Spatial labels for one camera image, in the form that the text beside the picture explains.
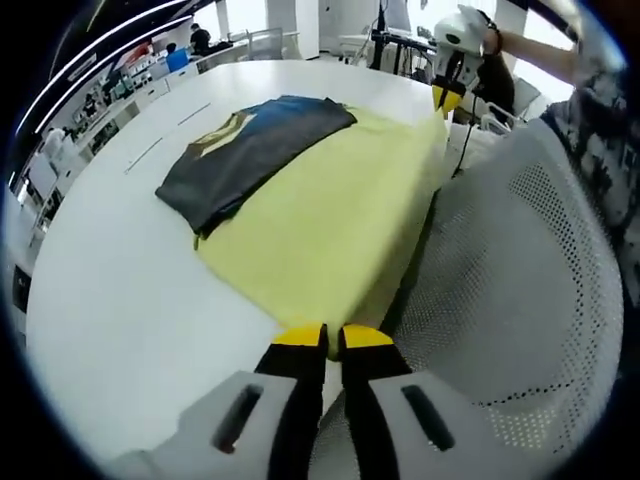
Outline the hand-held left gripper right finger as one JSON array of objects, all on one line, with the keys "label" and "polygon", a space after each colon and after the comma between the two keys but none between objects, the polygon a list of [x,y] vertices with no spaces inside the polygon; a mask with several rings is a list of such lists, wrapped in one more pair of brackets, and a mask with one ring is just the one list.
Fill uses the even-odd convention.
[{"label": "hand-held left gripper right finger", "polygon": [[480,413],[436,376],[412,371],[389,336],[346,325],[340,358],[361,478],[499,478],[500,448]]}]

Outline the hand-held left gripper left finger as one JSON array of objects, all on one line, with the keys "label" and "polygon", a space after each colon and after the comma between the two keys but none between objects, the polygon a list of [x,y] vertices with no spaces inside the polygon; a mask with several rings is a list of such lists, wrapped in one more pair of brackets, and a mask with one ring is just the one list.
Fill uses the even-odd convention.
[{"label": "hand-held left gripper left finger", "polygon": [[305,479],[322,414],[323,324],[279,334],[251,372],[238,371],[187,408],[150,458],[160,479]]}]

